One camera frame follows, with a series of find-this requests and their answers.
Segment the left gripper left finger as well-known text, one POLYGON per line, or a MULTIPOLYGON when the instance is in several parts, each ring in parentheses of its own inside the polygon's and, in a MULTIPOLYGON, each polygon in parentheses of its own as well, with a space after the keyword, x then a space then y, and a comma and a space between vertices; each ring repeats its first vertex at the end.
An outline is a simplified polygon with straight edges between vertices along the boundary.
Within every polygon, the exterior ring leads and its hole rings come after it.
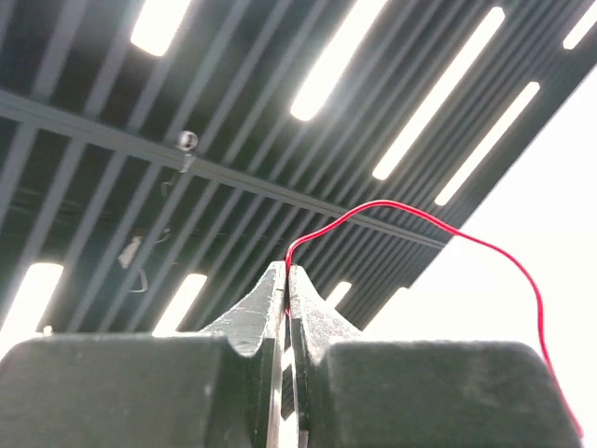
POLYGON ((190 333, 66 334, 1 361, 5 447, 275 447, 285 265, 190 333))

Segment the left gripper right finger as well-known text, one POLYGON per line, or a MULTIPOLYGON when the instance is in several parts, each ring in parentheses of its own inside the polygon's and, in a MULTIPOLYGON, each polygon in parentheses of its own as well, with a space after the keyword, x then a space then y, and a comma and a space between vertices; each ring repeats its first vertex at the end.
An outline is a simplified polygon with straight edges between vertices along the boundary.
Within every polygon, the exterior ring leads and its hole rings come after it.
POLYGON ((503 342, 366 338, 288 273, 294 404, 302 447, 578 447, 545 363, 503 342))

